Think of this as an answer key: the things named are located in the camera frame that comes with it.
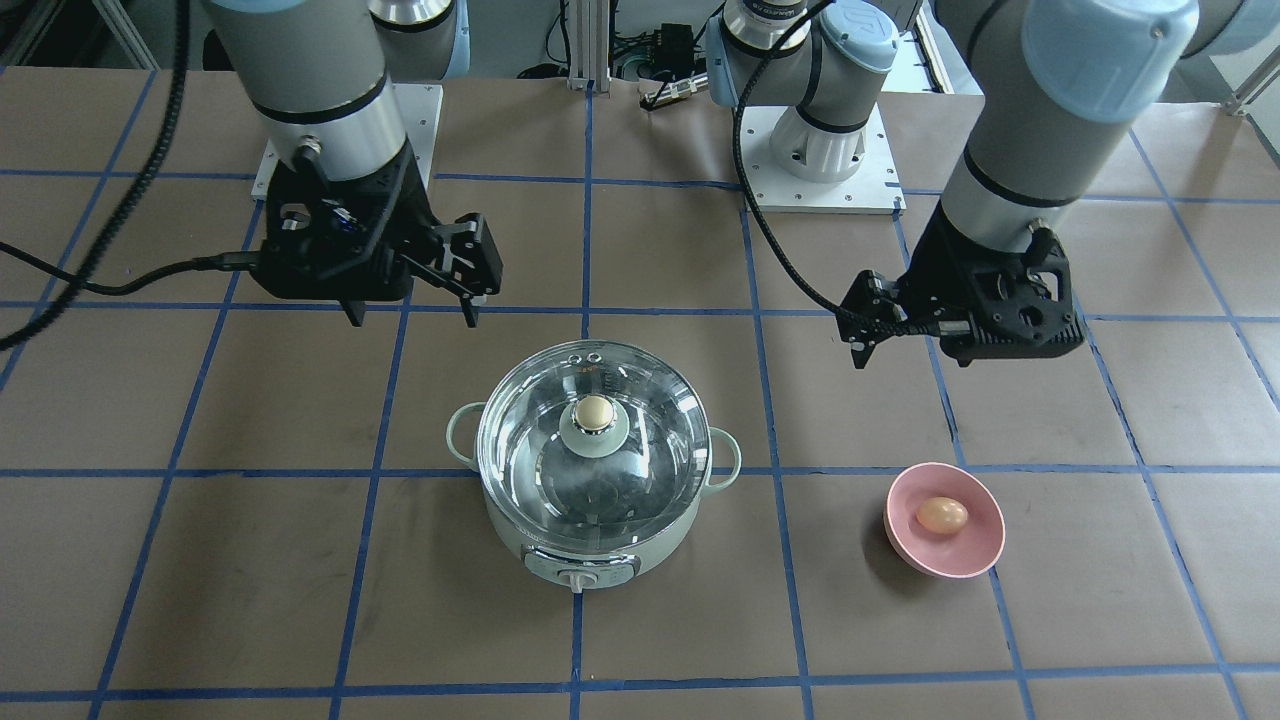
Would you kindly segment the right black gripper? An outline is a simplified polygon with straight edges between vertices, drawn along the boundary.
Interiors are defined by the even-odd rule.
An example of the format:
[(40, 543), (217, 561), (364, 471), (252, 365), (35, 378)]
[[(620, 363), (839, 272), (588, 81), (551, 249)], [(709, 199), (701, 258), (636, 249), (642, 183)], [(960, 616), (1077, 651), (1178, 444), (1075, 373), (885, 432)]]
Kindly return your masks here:
[[(276, 299), (339, 301), (364, 327), (365, 301), (403, 299), (416, 279), (445, 286), (443, 246), (412, 143), (355, 179), (321, 165), (328, 151), (302, 140), (276, 164), (268, 187), (268, 237), (250, 274)], [(467, 328), (477, 328), (483, 295), (462, 293)]]

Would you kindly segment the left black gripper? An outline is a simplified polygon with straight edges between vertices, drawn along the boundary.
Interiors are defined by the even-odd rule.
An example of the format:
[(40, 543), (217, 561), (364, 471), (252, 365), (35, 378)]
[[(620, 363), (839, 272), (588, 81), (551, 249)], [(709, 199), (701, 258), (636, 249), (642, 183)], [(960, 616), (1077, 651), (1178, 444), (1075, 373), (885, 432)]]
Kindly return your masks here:
[[(1052, 228), (1033, 222), (1021, 252), (987, 249), (936, 208), (905, 272), (910, 322), (940, 328), (940, 347), (960, 366), (975, 360), (1061, 357), (1085, 342), (1071, 297), (1070, 263)], [(847, 340), (865, 369), (877, 334)]]

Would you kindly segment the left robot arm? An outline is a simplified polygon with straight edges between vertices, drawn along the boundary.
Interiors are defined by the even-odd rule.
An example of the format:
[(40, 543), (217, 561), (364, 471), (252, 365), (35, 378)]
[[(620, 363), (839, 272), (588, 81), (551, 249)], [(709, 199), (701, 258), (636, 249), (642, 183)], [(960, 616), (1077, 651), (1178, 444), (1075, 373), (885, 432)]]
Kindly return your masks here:
[[(892, 337), (933, 336), (959, 365), (1059, 357), (1085, 332), (1056, 234), (1132, 123), (1194, 56), (1257, 45), (1275, 1), (937, 1), (934, 17), (984, 105), (896, 281), (864, 270), (844, 300), (792, 282), (831, 311), (856, 368)], [(727, 1), (709, 22), (713, 100), (742, 131), (750, 106), (783, 109), (771, 154), (814, 183), (856, 170), (855, 146), (897, 53), (869, 1)]]

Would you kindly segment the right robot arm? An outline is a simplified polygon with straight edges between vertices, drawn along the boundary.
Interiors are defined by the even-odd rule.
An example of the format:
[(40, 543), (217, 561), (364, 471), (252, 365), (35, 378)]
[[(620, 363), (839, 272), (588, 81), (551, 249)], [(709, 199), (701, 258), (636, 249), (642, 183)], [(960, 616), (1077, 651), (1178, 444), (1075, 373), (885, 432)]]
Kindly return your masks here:
[(334, 301), (352, 325), (416, 279), (454, 295), (470, 327), (500, 290), (484, 215), (442, 220), (401, 91), (468, 69), (463, 1), (206, 1), (276, 154), (266, 238), (250, 268), (278, 299)]

